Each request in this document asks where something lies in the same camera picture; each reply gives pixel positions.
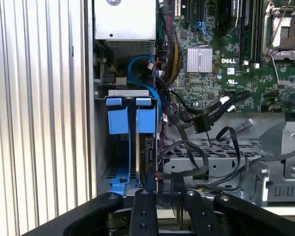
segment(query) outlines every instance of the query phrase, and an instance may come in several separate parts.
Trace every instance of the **motherboard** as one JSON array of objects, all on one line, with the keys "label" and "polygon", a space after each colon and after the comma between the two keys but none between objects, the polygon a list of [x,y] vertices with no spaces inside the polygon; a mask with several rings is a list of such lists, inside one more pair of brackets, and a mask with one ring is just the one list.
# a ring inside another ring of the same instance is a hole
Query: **motherboard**
[{"label": "motherboard", "polygon": [[248,90],[252,96],[236,112],[295,112],[295,0],[164,4],[175,15],[183,54],[171,89],[187,104],[202,109]]}]

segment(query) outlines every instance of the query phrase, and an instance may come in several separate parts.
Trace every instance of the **blue plastic tab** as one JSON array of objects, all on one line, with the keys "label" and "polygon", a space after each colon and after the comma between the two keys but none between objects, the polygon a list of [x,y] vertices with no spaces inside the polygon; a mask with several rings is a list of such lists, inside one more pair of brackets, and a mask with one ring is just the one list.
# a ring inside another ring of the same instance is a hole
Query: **blue plastic tab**
[{"label": "blue plastic tab", "polygon": [[136,105],[137,106],[151,106],[152,105],[152,101],[150,98],[137,98],[136,99]]},{"label": "blue plastic tab", "polygon": [[122,99],[120,97],[106,99],[106,106],[121,106],[121,105],[122,105]]},{"label": "blue plastic tab", "polygon": [[156,132],[156,109],[137,110],[137,132],[154,134]]},{"label": "blue plastic tab", "polygon": [[129,133],[128,108],[108,112],[108,124],[110,134]]},{"label": "blue plastic tab", "polygon": [[131,133],[128,133],[128,147],[126,145],[122,145],[120,148],[120,152],[124,155],[121,160],[124,159],[124,164],[120,165],[118,171],[116,173],[116,177],[111,180],[110,184],[112,188],[110,192],[118,193],[120,195],[124,195],[126,190],[126,185],[130,183],[130,175],[131,175]]},{"label": "blue plastic tab", "polygon": [[116,177],[110,181],[110,184],[112,185],[110,192],[118,193],[123,196],[126,185],[129,183],[129,178],[129,168],[127,166],[120,166]]}]

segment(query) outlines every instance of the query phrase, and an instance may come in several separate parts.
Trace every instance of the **blue drive bracket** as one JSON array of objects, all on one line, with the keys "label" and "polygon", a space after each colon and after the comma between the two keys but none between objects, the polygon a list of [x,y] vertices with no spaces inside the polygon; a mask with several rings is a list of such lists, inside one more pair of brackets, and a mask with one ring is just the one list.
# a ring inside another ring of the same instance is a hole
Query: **blue drive bracket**
[{"label": "blue drive bracket", "polygon": [[[106,106],[122,106],[122,99],[107,98]],[[108,124],[110,134],[127,134],[129,132],[128,108],[108,111]]]},{"label": "blue drive bracket", "polygon": [[137,132],[154,134],[156,130],[156,109],[137,109]]},{"label": "blue drive bracket", "polygon": [[[150,107],[151,98],[137,98],[136,105]],[[137,109],[137,132],[141,134],[154,134],[156,132],[156,109]]]},{"label": "blue drive bracket", "polygon": [[128,132],[129,134],[129,161],[125,165],[121,165],[118,168],[116,177],[111,180],[110,184],[112,185],[110,192],[113,193],[118,193],[120,195],[124,195],[126,186],[128,183],[130,183],[130,174],[131,174],[131,136],[130,136],[130,131]]}]

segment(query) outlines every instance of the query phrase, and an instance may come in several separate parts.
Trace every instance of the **metal side panel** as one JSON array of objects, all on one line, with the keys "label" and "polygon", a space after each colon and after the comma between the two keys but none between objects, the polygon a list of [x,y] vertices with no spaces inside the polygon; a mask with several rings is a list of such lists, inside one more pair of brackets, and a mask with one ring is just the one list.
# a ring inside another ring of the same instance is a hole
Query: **metal side panel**
[{"label": "metal side panel", "polygon": [[84,1],[0,0],[0,236],[85,203]]}]

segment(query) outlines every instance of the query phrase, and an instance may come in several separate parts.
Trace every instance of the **cpu socket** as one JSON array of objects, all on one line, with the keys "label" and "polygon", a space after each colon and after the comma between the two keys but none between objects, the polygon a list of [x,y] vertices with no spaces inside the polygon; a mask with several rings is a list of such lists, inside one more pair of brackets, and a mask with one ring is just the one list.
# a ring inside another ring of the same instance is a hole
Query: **cpu socket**
[{"label": "cpu socket", "polygon": [[265,13],[263,52],[265,61],[295,61],[295,7],[275,7],[269,3]]}]

